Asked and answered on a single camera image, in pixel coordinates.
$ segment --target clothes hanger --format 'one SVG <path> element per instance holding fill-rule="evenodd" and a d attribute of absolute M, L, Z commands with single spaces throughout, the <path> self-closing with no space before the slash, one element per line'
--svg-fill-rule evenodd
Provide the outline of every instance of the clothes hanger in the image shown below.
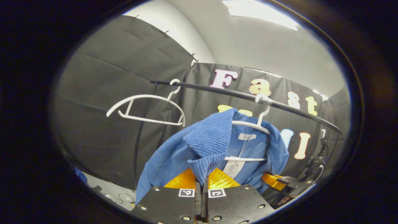
<path fill-rule="evenodd" d="M 262 132 L 265 132 L 265 133 L 269 134 L 269 130 L 268 130 L 268 129 L 266 129 L 266 128 L 264 128 L 264 127 L 261 127 L 261 122 L 263 121 L 263 117 L 264 117 L 265 115 L 267 115 L 268 112 L 269 112 L 269 109 L 270 109 L 271 104 L 272 104 L 272 99 L 270 99 L 268 96 L 266 96 L 266 95 L 263 94 L 263 93 L 260 93 L 260 94 L 258 94 L 258 95 L 256 96 L 255 102 L 258 103 L 260 99 L 262 99 L 262 100 L 265 102 L 265 104 L 267 105 L 267 109 L 266 109 L 264 112 L 262 112 L 262 113 L 258 116 L 257 124 L 253 124 L 253 123 L 250 123 L 250 122 L 244 122 L 244 121 L 232 121 L 232 124 L 233 124 L 233 125 L 242 125 L 242 126 L 251 127 L 251 128 L 254 128 L 254 129 L 257 129 L 257 130 L 260 130 L 260 131 L 262 131 Z M 240 157 L 225 157 L 224 160 L 234 160 L 234 161 L 264 161 L 265 159 L 264 159 L 264 158 L 252 159 L 252 158 L 240 158 Z"/>
<path fill-rule="evenodd" d="M 179 83 L 180 81 L 178 79 L 173 79 L 170 82 L 170 85 L 172 85 L 175 82 Z M 147 121 L 147 122 L 158 123 L 158 124 L 169 124 L 169 125 L 177 125 L 177 126 L 182 125 L 183 127 L 185 127 L 185 115 L 184 115 L 184 112 L 182 111 L 181 107 L 179 107 L 176 103 L 174 103 L 173 101 L 170 100 L 172 95 L 178 93 L 180 88 L 181 88 L 181 86 L 179 86 L 176 90 L 172 91 L 169 94 L 167 99 L 164 98 L 164 97 L 161 97 L 161 96 L 148 95 L 148 94 L 141 94 L 141 95 L 135 95 L 135 96 L 128 97 L 128 98 L 126 98 L 124 100 L 119 101 L 115 105 L 113 105 L 109 109 L 109 111 L 106 113 L 106 116 L 109 117 L 114 110 L 116 110 L 122 104 L 130 101 L 129 106 L 127 107 L 126 113 L 123 114 L 120 110 L 118 111 L 119 115 L 122 118 L 127 118 L 127 119 L 132 119 L 132 120 L 140 120 L 140 121 Z M 136 117 L 136 116 L 130 116 L 129 112 L 130 112 L 130 109 L 131 109 L 131 105 L 133 104 L 133 101 L 135 99 L 140 99 L 140 98 L 154 98 L 154 99 L 159 99 L 159 100 L 162 100 L 162 101 L 166 101 L 166 102 L 172 104 L 173 106 L 177 107 L 177 109 L 181 112 L 181 117 L 179 118 L 177 123 L 172 123 L 172 122 L 166 122 L 166 121 L 159 121 L 159 120 L 153 120 L 153 119 L 147 119 L 147 118 L 140 118 L 140 117 Z"/>

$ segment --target floor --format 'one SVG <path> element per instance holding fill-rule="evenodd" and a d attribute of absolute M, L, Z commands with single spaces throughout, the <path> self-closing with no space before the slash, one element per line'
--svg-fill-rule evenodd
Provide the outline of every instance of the floor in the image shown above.
<path fill-rule="evenodd" d="M 99 179 L 87 173 L 84 173 L 84 175 L 87 177 L 87 182 L 90 187 L 94 188 L 99 186 L 102 189 L 100 193 L 129 211 L 134 208 L 136 198 L 135 191 L 118 186 L 112 182 Z"/>

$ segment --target hand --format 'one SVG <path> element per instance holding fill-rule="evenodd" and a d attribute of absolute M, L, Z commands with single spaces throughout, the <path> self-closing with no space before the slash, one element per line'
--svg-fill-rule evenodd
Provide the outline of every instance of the hand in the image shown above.
<path fill-rule="evenodd" d="M 298 196 L 298 195 L 295 195 L 295 196 L 286 195 L 286 196 L 283 197 L 276 205 L 281 205 L 281 204 L 287 202 L 287 200 L 289 200 L 290 198 L 295 198 L 295 197 L 297 197 L 297 196 Z"/>

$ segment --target sweater collar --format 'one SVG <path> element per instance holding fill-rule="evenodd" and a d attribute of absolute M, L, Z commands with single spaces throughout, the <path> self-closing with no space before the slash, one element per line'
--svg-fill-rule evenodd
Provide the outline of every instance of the sweater collar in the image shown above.
<path fill-rule="evenodd" d="M 235 113 L 238 113 L 238 110 L 232 108 L 210 115 L 185 135 L 183 141 L 201 158 L 217 154 L 226 155 L 231 140 L 232 118 Z"/>
<path fill-rule="evenodd" d="M 205 182 L 206 176 L 226 157 L 231 141 L 232 120 L 234 118 L 254 124 L 257 123 L 258 119 L 241 114 L 237 109 L 232 108 L 221 113 L 214 113 L 203 119 L 197 127 L 183 137 L 183 141 L 200 157 L 197 160 L 188 160 L 188 164 L 201 184 Z M 272 160 L 272 155 L 276 151 L 286 151 L 286 149 L 281 148 L 285 145 L 278 129 L 272 124 L 262 121 L 261 126 L 270 132 L 271 145 L 269 149 L 273 153 L 270 154 L 271 158 L 269 159 Z"/>

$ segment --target hanger hook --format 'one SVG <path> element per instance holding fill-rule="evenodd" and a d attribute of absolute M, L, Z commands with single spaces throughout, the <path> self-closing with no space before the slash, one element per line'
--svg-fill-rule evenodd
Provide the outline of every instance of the hanger hook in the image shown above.
<path fill-rule="evenodd" d="M 170 82 L 170 86 L 172 86 L 173 83 L 179 83 L 179 80 L 178 80 L 178 79 L 173 79 L 173 80 Z M 178 93 L 178 91 L 179 91 L 180 88 L 181 88 L 181 86 L 179 86 L 176 90 L 174 90 L 173 92 L 171 92 L 171 93 L 169 94 L 169 97 L 167 98 L 167 100 L 170 100 L 171 97 L 172 97 L 172 95 Z"/>
<path fill-rule="evenodd" d="M 267 106 L 267 109 L 258 116 L 257 125 L 261 125 L 263 117 L 268 114 L 269 109 L 271 108 L 271 104 L 273 102 L 271 98 L 269 98 L 267 95 L 263 93 L 257 94 L 256 99 L 254 101 L 258 103 L 260 99 L 262 100 L 262 103 L 264 103 Z"/>

